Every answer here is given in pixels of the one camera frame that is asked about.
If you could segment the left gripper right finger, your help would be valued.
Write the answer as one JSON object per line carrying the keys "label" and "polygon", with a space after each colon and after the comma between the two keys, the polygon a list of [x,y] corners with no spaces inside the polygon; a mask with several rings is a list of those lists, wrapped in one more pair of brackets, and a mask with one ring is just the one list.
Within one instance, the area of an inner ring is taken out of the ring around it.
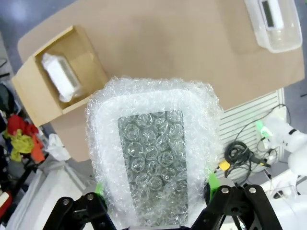
{"label": "left gripper right finger", "polygon": [[247,230],[280,230],[282,226],[261,186],[239,186],[215,174],[191,172],[191,229],[219,230],[226,217]]}

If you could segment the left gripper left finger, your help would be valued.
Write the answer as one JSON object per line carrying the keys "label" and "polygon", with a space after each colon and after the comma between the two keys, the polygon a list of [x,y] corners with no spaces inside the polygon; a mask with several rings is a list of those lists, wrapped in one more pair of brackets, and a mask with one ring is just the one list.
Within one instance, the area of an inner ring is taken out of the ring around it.
{"label": "left gripper left finger", "polygon": [[61,197],[53,207],[43,229],[83,230],[90,223],[94,230],[114,230],[116,227],[107,213],[107,205],[102,197],[103,187],[96,186],[94,192],[79,199]]}

